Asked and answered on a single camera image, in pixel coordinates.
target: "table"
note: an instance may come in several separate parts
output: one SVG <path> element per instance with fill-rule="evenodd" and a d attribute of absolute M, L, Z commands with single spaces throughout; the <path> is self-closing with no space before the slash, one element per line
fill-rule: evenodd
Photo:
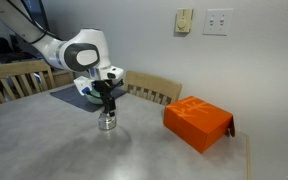
<path fill-rule="evenodd" d="M 1 104 L 0 180 L 247 179 L 245 134 L 200 154 L 163 125 L 164 106 L 130 94 L 116 105 L 117 127 L 101 131 L 100 111 L 49 92 Z"/>

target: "orange package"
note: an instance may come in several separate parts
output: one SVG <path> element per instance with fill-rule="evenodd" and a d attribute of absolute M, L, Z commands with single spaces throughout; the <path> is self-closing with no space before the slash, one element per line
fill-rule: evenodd
<path fill-rule="evenodd" d="M 194 96 L 167 105 L 164 125 L 200 153 L 228 130 L 235 136 L 231 113 Z"/>

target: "light switch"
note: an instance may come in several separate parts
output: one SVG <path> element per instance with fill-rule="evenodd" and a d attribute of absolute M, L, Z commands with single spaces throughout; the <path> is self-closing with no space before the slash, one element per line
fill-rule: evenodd
<path fill-rule="evenodd" d="M 192 26 L 193 9 L 178 9 L 175 32 L 189 33 Z"/>
<path fill-rule="evenodd" d="M 226 36 L 232 14 L 233 9 L 208 9 L 203 34 Z"/>

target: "cable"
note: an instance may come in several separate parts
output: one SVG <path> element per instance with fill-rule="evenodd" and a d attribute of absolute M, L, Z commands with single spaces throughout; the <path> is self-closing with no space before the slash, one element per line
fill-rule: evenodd
<path fill-rule="evenodd" d="M 34 27 L 36 27 L 37 29 L 39 29 L 41 32 L 43 32 L 43 35 L 39 38 L 37 38 L 36 40 L 34 40 L 33 42 L 29 42 L 30 44 L 34 44 L 38 41 L 40 41 L 41 39 L 43 39 L 46 35 L 49 35 L 55 39 L 61 40 L 60 38 L 58 38 L 57 36 L 55 36 L 54 34 L 46 31 L 45 29 L 43 29 L 42 27 L 40 27 L 35 21 L 33 21 L 33 18 L 31 17 L 31 19 L 23 12 L 21 11 L 12 1 L 7 0 L 7 2 L 14 8 L 16 9 L 28 22 L 30 22 Z M 25 4 L 23 4 L 23 6 L 25 7 L 26 11 L 29 12 L 27 10 L 27 6 Z"/>

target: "wooden chair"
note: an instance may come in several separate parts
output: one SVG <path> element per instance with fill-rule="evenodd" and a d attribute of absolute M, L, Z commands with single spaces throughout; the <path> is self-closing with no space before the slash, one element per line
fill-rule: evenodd
<path fill-rule="evenodd" d="M 47 86 L 44 73 L 47 72 L 51 87 Z M 43 60 L 29 60 L 0 65 L 0 103 L 8 100 L 15 100 L 16 96 L 20 98 L 55 88 L 52 71 L 49 65 Z"/>
<path fill-rule="evenodd" d="M 178 100 L 182 84 L 162 77 L 128 71 L 125 91 L 141 98 L 167 105 Z"/>

